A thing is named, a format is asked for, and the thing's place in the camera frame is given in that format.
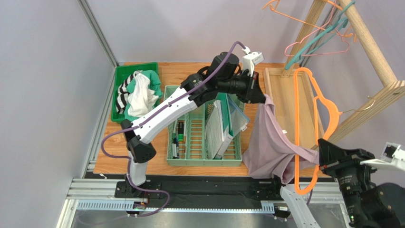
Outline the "mauve tank top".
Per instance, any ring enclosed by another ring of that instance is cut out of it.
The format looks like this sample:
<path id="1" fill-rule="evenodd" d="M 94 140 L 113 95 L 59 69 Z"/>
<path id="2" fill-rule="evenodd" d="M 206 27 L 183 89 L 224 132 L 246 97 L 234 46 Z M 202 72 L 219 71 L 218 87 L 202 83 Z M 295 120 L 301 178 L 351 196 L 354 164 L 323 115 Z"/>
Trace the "mauve tank top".
<path id="1" fill-rule="evenodd" d="M 305 169 L 319 164 L 319 152 L 297 146 L 284 134 L 275 116 L 275 104 L 265 95 L 258 105 L 248 149 L 242 161 L 248 175 L 254 179 L 279 177 L 289 184 L 295 177 L 295 155 L 300 156 L 299 167 Z"/>

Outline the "teal plastic hanger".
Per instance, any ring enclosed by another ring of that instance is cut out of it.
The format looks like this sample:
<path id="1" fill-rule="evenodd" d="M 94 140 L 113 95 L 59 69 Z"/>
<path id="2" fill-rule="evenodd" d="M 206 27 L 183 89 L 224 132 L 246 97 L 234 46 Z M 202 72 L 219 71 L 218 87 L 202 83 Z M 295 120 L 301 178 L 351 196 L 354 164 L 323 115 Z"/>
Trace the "teal plastic hanger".
<path id="1" fill-rule="evenodd" d="M 315 44 L 317 41 L 320 41 L 326 34 L 332 33 L 332 32 L 337 32 L 337 34 L 343 37 L 343 35 L 340 33 L 341 29 L 344 29 L 347 27 L 348 25 L 348 18 L 347 17 L 342 17 L 343 14 L 346 13 L 347 9 L 354 5 L 355 1 L 351 1 L 350 3 L 348 3 L 339 13 L 337 21 L 335 21 L 335 23 L 333 23 L 332 25 L 328 25 L 326 27 L 326 29 L 324 31 L 322 31 L 321 33 L 319 33 L 317 36 L 315 36 L 310 42 L 308 42 L 303 48 L 301 48 L 293 57 L 290 61 L 287 62 L 287 64 L 285 65 L 284 69 L 285 70 L 289 70 L 295 63 L 299 62 L 303 57 L 306 56 L 313 56 L 314 52 L 316 50 L 318 50 L 320 47 L 322 47 L 323 45 L 325 45 L 329 40 L 331 40 L 336 34 L 334 33 L 333 35 L 330 35 L 328 37 L 328 39 L 326 39 L 323 43 L 321 43 L 318 46 L 315 46 L 315 48 L 313 48 L 311 51 L 307 52 L 307 55 L 305 55 L 305 52 L 307 50 L 309 50 L 309 48 L 311 47 L 311 45 Z"/>

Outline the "black white striped tank top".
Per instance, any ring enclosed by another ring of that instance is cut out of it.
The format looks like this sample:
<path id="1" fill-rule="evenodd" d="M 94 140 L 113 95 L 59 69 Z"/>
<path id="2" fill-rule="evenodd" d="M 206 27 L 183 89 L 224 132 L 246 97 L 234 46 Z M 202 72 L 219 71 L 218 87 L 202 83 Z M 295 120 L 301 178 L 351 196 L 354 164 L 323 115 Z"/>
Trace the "black white striped tank top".
<path id="1" fill-rule="evenodd" d="M 123 114 L 127 104 L 129 95 L 135 90 L 135 77 L 136 73 L 132 73 L 117 89 L 117 99 L 115 102 L 116 112 Z"/>

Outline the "pink wire hanger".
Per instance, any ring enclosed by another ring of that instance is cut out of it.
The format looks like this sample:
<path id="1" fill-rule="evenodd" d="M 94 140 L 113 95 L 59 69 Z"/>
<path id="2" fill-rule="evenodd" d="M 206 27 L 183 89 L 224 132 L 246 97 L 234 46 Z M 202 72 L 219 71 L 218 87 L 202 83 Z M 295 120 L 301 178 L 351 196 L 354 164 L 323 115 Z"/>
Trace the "pink wire hanger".
<path id="1" fill-rule="evenodd" d="M 297 58 L 298 60 L 300 60 L 300 59 L 302 59 L 302 57 L 332 55 L 332 54 L 338 54 L 338 53 L 343 53 L 343 52 L 348 51 L 350 44 L 345 40 L 345 38 L 351 37 L 351 36 L 353 36 L 353 34 L 351 34 L 351 35 L 346 35 L 346 33 L 341 34 L 340 30 L 346 28 L 346 26 L 348 25 L 348 18 L 347 17 L 343 18 L 342 16 L 346 13 L 346 11 L 348 10 L 348 8 L 350 6 L 355 4 L 355 1 L 352 0 L 344 8 L 337 6 L 336 2 L 337 1 L 334 1 L 332 3 L 332 5 L 333 5 L 332 12 L 331 12 L 331 15 L 329 16 L 328 21 L 326 23 L 324 23 L 321 27 L 317 28 L 315 31 L 311 32 L 309 35 L 306 35 L 304 38 L 301 39 L 301 41 L 296 41 L 296 42 L 288 45 L 284 50 L 284 56 L 293 57 L 293 58 Z M 307 39 L 308 37 L 310 37 L 313 33 L 321 31 L 321 30 L 322 30 L 322 32 L 320 32 L 318 35 L 316 35 L 310 42 L 308 42 L 304 47 L 302 47 L 296 54 L 294 54 L 294 55 L 292 55 L 291 53 L 287 54 L 287 51 L 289 50 L 290 47 L 292 47 L 296 44 L 302 44 L 302 42 L 305 39 Z M 319 44 L 318 46 L 315 46 L 311 51 L 308 51 L 304 55 L 305 50 L 309 49 L 311 47 L 311 45 L 318 42 L 326 34 L 329 34 L 329 33 L 331 33 L 331 35 L 327 39 L 325 39 L 325 41 L 323 43 Z M 320 47 L 322 47 L 324 44 L 326 44 L 328 41 L 330 41 L 335 35 L 338 35 L 341 38 L 342 42 L 347 43 L 346 50 L 338 51 L 338 52 L 328 52 L 328 53 L 323 53 L 323 54 L 314 54 L 314 52 L 316 50 L 318 50 Z"/>

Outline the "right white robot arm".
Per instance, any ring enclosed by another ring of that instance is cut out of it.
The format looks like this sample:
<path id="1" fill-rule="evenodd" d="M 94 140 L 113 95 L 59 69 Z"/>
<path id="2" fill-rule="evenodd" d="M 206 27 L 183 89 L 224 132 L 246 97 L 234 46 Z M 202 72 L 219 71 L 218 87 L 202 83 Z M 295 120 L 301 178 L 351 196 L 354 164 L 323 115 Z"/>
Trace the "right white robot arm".
<path id="1" fill-rule="evenodd" d="M 343 149 L 319 139 L 321 171 L 339 184 L 352 228 L 403 228 L 405 189 L 395 183 L 375 185 L 377 170 L 405 171 L 405 147 L 387 142 L 379 159 L 364 149 Z"/>

